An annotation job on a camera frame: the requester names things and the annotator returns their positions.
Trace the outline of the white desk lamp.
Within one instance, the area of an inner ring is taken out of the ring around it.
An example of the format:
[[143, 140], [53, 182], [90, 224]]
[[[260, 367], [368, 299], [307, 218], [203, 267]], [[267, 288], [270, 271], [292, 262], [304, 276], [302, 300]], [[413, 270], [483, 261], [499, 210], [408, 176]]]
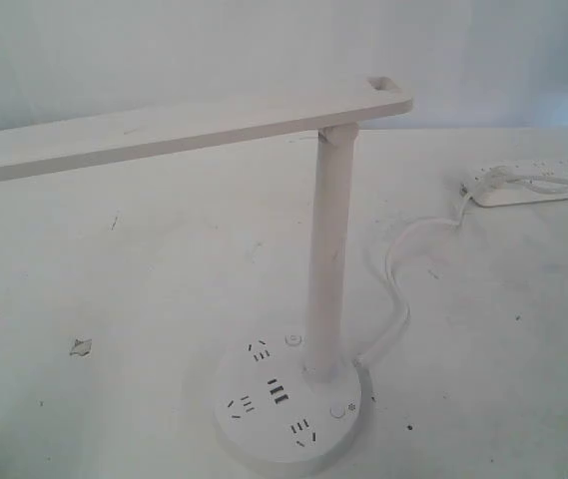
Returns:
[[371, 76], [1, 130], [0, 182], [315, 131], [304, 331], [279, 325], [233, 346], [213, 393], [229, 453], [268, 476], [303, 477], [342, 456], [359, 422], [360, 379], [340, 337], [358, 126], [411, 107], [408, 91]]

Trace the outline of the white power strip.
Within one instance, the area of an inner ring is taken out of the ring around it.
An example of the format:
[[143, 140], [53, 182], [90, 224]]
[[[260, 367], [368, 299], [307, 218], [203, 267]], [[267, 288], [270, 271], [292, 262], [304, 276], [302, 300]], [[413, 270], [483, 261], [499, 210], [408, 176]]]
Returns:
[[499, 162], [467, 173], [463, 192], [483, 208], [568, 200], [568, 158]]

